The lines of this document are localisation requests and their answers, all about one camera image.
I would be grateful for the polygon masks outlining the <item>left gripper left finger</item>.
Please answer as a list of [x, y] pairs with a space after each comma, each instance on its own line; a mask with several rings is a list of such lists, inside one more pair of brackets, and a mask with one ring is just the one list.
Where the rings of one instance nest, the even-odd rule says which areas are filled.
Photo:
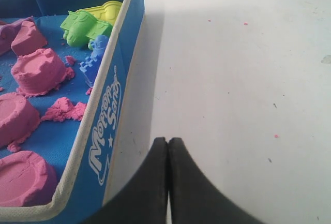
[[168, 143], [153, 144], [125, 187], [84, 223], [166, 223], [168, 204]]

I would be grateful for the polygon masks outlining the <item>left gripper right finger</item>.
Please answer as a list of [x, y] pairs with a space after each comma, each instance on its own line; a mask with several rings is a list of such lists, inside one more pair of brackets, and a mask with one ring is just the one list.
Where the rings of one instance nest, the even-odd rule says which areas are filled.
[[168, 161], [173, 223], [261, 223], [208, 180], [181, 138], [168, 142]]

